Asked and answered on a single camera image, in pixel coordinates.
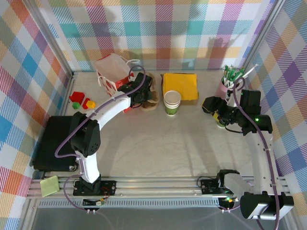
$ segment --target toy block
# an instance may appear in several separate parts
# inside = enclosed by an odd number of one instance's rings
[[[72,96],[69,96],[71,102],[78,102],[79,104],[82,104],[84,98],[85,94],[83,92],[73,92]]]
[[[96,103],[93,102],[93,101],[88,101],[88,102],[86,103],[86,106],[87,106],[88,108],[90,108],[90,109],[94,109],[94,108],[96,107]]]
[[[84,100],[83,105],[82,105],[83,109],[88,109],[86,103],[87,103],[89,100],[90,100],[90,99],[89,99],[88,97]]]
[[[80,108],[79,102],[74,102],[74,103],[72,103],[72,107],[73,107],[74,109],[79,109],[79,108]]]

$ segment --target plaid fabric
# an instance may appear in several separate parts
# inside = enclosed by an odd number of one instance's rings
[[[22,0],[0,0],[0,230],[16,229],[46,121],[68,77]]]
[[[71,67],[93,71],[93,62],[111,52],[140,59],[148,70],[219,69],[236,61],[239,65],[273,0],[48,2],[47,11],[36,0]],[[260,8],[267,9],[262,17]],[[258,28],[252,27],[254,22],[259,22]],[[248,45],[249,34],[254,36]]]
[[[262,91],[274,154],[307,228],[307,1],[287,0],[253,61],[250,87]]]

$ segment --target yellow napkin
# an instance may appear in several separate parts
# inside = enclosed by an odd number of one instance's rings
[[[170,90],[180,93],[183,101],[197,100],[197,75],[194,73],[165,73],[163,75],[163,95]]]

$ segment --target black pad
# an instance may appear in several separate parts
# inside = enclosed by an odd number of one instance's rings
[[[76,168],[76,157],[56,158],[54,152],[68,136],[72,116],[52,116],[49,118],[45,132],[33,162],[35,170],[44,172],[68,172],[69,166]],[[59,151],[59,155],[75,153],[70,143],[66,143]]]

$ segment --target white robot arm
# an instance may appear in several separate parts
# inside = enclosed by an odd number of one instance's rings
[[[236,105],[234,107],[229,106],[229,103],[227,104],[225,100],[218,97],[206,98],[202,105],[204,112],[211,114],[223,126],[237,123],[242,128],[242,134],[248,142],[254,172],[254,186],[245,182],[239,172],[235,170],[220,170],[213,184],[215,183],[216,187],[227,188],[233,192],[240,200],[241,213],[245,218],[267,220],[276,219],[275,192],[273,190],[273,186],[276,186],[280,207],[279,218],[282,218],[292,209],[294,202],[292,196],[286,196],[283,193],[278,178],[272,147],[271,119],[268,115],[260,114],[260,91],[242,90],[240,96],[241,109],[257,124],[268,149],[264,148],[263,140],[256,127]],[[270,167],[273,175],[275,175],[274,185]]]
[[[113,98],[124,94],[123,92],[116,92]],[[109,101],[113,101],[106,107],[101,109],[97,114],[92,117],[92,120],[96,120],[99,125],[99,131],[105,126],[105,124],[115,117],[117,114],[127,109],[131,105],[131,99],[128,96],[124,96],[114,101],[110,98]],[[93,111],[89,111],[86,116],[92,114]],[[94,183],[98,178],[100,178],[100,173],[97,167],[97,153],[85,157],[79,150],[75,150],[76,154],[80,156],[80,164],[83,164],[81,169],[84,170],[82,178],[88,183]]]

